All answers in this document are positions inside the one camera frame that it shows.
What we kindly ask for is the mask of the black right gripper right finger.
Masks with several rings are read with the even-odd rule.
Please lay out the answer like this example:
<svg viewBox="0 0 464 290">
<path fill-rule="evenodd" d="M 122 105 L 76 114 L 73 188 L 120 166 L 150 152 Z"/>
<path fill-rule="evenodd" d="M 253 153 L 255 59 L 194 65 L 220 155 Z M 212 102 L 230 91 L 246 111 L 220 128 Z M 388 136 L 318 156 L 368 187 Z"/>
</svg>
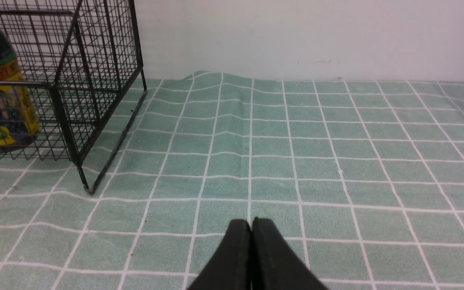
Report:
<svg viewBox="0 0 464 290">
<path fill-rule="evenodd" d="M 256 217 L 253 235 L 253 290 L 327 290 L 298 258 L 271 219 Z"/>
</svg>

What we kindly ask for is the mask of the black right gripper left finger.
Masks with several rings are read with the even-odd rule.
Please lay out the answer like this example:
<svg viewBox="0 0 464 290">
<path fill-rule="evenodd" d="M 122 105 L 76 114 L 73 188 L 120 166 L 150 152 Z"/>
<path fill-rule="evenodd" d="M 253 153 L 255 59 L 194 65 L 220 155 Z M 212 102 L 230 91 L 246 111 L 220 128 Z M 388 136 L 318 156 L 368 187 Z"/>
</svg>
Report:
<svg viewBox="0 0 464 290">
<path fill-rule="evenodd" d="M 189 290 L 249 290 L 252 233 L 247 221 L 232 219 L 217 250 Z"/>
</svg>

